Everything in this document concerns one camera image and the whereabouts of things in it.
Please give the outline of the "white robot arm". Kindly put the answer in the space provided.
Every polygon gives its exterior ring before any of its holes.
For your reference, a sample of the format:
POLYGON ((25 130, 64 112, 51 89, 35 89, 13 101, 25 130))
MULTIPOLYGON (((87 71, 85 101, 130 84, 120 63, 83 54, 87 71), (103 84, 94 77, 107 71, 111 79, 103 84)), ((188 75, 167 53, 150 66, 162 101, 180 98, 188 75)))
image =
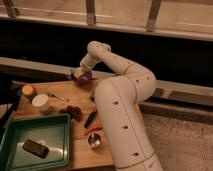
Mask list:
POLYGON ((109 45, 91 41, 80 67, 91 70, 99 62, 116 73, 101 81, 94 93, 116 171, 163 171, 134 108, 154 94, 155 75, 141 64, 112 53, 109 45))

